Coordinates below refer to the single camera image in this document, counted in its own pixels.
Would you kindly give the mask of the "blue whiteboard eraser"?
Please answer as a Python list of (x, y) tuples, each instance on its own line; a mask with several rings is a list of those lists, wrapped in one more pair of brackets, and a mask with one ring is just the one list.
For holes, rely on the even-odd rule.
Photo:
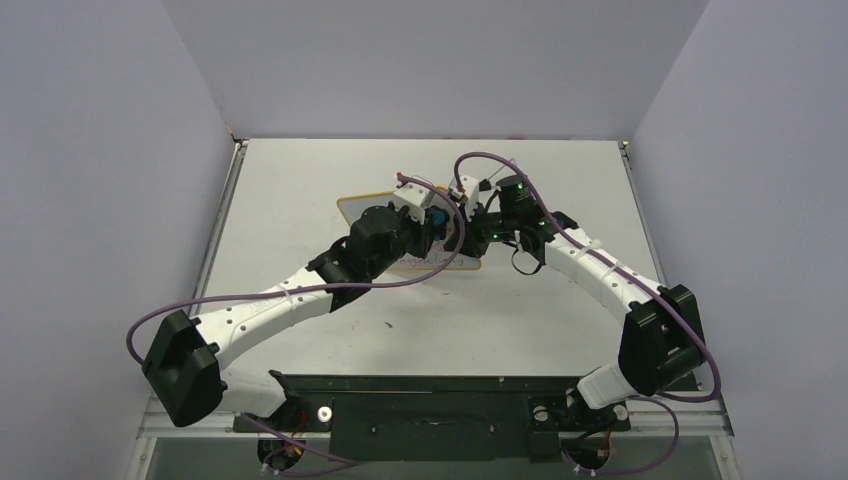
[(427, 209), (427, 214), (431, 236), (435, 241), (444, 240), (450, 220), (449, 213), (439, 207), (431, 206)]

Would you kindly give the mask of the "yellow framed whiteboard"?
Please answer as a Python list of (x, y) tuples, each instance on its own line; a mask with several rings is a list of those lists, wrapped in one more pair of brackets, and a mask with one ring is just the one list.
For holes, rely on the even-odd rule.
[[(336, 201), (337, 208), (341, 216), (351, 226), (358, 220), (364, 211), (372, 206), (387, 206), (392, 200), (392, 191), (383, 191), (362, 195), (354, 195), (340, 197)], [(451, 207), (438, 195), (432, 198), (432, 206), (445, 210), (449, 214), (447, 222), (446, 236), (450, 237), (454, 233), (453, 217), (454, 212)], [(450, 249), (445, 248), (447, 239), (436, 240), (431, 247), (426, 258), (418, 258), (407, 254), (393, 264), (389, 270), (394, 272), (400, 271), (431, 271), (440, 266), (451, 254)], [(458, 254), (447, 267), (447, 270), (453, 271), (476, 271), (482, 267), (482, 261), (473, 257)]]

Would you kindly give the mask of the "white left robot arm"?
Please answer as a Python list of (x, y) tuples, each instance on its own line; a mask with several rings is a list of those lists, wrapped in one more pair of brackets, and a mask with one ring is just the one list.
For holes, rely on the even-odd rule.
[(291, 427), (299, 405), (274, 374), (254, 378), (225, 370), (283, 330), (368, 293), (373, 281), (402, 257), (426, 258), (433, 244), (446, 238), (450, 214), (436, 206), (423, 213), (417, 221), (407, 206), (369, 207), (348, 235), (250, 301), (206, 316), (190, 317), (180, 307), (163, 312), (141, 368), (173, 425), (192, 425), (230, 402), (272, 429)]

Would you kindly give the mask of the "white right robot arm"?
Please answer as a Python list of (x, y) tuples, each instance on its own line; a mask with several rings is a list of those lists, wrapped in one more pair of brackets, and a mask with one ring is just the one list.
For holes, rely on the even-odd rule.
[[(490, 189), (499, 203), (496, 212), (479, 200), (480, 193)], [(604, 407), (636, 395), (663, 396), (701, 365), (715, 364), (689, 289), (667, 287), (622, 264), (576, 221), (550, 210), (525, 176), (511, 175), (493, 186), (458, 176), (448, 195), (461, 210), (457, 225), (465, 228), (463, 234), (453, 235), (450, 248), (479, 258), (492, 243), (509, 244), (540, 266), (565, 275), (620, 322), (616, 358), (583, 376), (563, 402), (572, 424), (588, 427), (603, 415)]]

